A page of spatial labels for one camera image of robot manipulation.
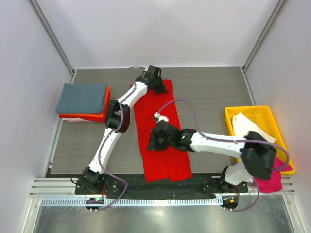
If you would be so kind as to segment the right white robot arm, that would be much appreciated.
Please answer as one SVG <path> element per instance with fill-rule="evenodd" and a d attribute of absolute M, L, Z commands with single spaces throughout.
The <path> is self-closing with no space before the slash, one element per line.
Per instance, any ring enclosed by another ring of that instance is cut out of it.
<path fill-rule="evenodd" d="M 151 130 L 147 149 L 164 151 L 175 148 L 182 152 L 212 152 L 239 159 L 226 166 L 220 177 L 204 186 L 209 192 L 234 192 L 241 183 L 254 178 L 269 180 L 274 170 L 276 149 L 259 133 L 246 136 L 225 136 L 202 133 L 196 129 L 178 129 L 166 121 L 158 122 Z"/>

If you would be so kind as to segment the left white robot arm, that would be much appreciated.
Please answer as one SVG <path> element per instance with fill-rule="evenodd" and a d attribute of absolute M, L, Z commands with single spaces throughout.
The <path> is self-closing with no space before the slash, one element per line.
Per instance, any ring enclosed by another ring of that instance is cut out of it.
<path fill-rule="evenodd" d="M 110 155 L 120 138 L 130 125 L 131 108 L 150 90 L 155 94 L 167 93 L 161 77 L 161 68 L 150 65 L 141 68 L 142 74 L 133 79 L 130 89 L 117 100 L 110 100 L 105 117 L 105 130 L 100 145 L 88 167 L 77 181 L 77 188 L 98 193 L 104 188 L 104 175 Z"/>

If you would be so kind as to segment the red t shirt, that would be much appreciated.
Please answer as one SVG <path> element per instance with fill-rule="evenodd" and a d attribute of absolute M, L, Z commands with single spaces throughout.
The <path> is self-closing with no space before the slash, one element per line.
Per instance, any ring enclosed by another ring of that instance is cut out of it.
<path fill-rule="evenodd" d="M 190 161 L 185 151 L 177 149 L 181 127 L 174 100 L 173 82 L 165 79 L 166 93 L 148 91 L 134 105 L 138 143 L 145 180 L 180 181 L 192 177 Z"/>

